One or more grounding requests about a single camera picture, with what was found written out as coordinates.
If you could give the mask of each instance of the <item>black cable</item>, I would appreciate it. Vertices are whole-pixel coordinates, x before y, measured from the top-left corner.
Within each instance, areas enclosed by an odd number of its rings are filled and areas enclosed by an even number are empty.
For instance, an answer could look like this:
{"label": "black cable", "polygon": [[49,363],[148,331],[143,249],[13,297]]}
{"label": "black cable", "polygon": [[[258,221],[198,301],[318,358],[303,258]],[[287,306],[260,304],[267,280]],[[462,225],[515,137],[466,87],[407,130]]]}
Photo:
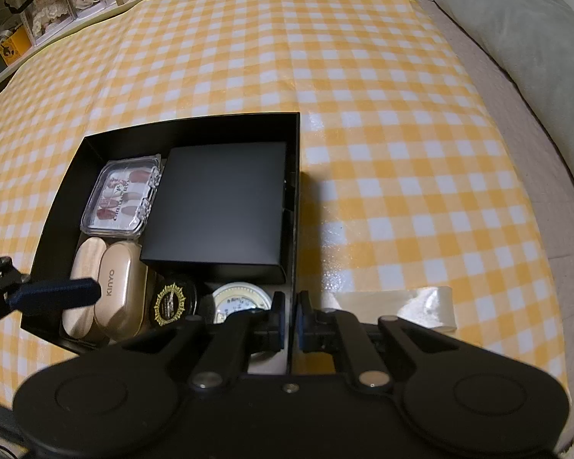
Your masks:
{"label": "black cable", "polygon": [[0,451],[4,452],[5,454],[8,454],[8,456],[12,457],[13,459],[19,459],[12,451],[10,451],[9,449],[7,449],[4,446],[0,445]]}

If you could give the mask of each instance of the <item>metal bolt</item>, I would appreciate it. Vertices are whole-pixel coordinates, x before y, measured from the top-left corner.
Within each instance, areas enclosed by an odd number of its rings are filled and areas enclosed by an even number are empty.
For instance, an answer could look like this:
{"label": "metal bolt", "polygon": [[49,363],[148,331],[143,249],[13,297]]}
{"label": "metal bolt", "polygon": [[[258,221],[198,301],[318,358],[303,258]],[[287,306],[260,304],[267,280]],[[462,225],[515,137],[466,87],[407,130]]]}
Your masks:
{"label": "metal bolt", "polygon": [[203,373],[196,374],[191,379],[191,382],[198,388],[215,388],[223,383],[223,378],[214,371],[204,371]]}
{"label": "metal bolt", "polygon": [[283,385],[283,392],[287,394],[295,394],[300,389],[300,385],[297,383],[285,383]]}
{"label": "metal bolt", "polygon": [[385,386],[389,381],[391,378],[383,371],[365,371],[359,375],[359,382],[369,388]]}

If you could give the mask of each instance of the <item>beige oval case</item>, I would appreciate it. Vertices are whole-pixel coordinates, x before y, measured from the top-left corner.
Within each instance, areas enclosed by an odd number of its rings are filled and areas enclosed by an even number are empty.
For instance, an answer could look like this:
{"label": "beige oval case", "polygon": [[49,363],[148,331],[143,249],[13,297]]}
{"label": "beige oval case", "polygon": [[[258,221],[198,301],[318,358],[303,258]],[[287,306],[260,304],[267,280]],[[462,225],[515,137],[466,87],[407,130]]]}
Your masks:
{"label": "beige oval case", "polygon": [[96,323],[112,340],[135,336],[144,320],[147,266],[139,245],[117,242],[106,249],[99,267],[102,297],[93,312]]}
{"label": "beige oval case", "polygon": [[[106,243],[100,238],[89,238],[83,242],[72,264],[71,279],[93,278],[97,281],[99,264],[105,251]],[[62,313],[62,324],[64,331],[74,339],[99,342],[104,338],[104,334],[94,325],[93,305],[66,309]]]}

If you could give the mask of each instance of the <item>checkered tablecloth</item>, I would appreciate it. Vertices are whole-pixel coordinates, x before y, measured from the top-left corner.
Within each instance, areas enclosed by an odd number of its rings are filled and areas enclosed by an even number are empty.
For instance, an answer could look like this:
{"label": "checkered tablecloth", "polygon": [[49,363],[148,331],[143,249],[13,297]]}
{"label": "checkered tablecloth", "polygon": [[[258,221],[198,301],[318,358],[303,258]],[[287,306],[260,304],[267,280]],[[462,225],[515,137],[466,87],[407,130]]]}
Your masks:
{"label": "checkered tablecloth", "polygon": [[[450,285],[458,337],[566,383],[527,195],[465,70],[409,0],[149,0],[47,47],[0,94],[0,254],[30,269],[86,134],[262,111],[301,113],[300,288]],[[69,356],[10,315],[0,402]]]}

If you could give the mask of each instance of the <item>gold sunburst emblem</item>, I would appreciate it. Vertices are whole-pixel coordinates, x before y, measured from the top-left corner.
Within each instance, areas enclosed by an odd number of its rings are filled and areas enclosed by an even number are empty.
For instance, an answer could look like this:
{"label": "gold sunburst emblem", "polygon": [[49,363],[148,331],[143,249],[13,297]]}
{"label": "gold sunburst emblem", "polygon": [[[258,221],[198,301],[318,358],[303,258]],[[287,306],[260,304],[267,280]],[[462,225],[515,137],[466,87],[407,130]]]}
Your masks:
{"label": "gold sunburst emblem", "polygon": [[[166,299],[166,308],[164,309],[165,314],[167,317],[164,317],[161,312],[161,303],[162,301],[168,296]],[[177,308],[174,309],[174,297],[177,298]],[[161,290],[160,294],[157,296],[157,300],[155,301],[155,305],[153,306],[153,311],[155,314],[155,320],[157,324],[160,326],[165,326],[177,319],[180,319],[185,312],[185,296],[183,294],[183,289],[177,286],[175,283],[171,285],[166,285],[163,290]]]}

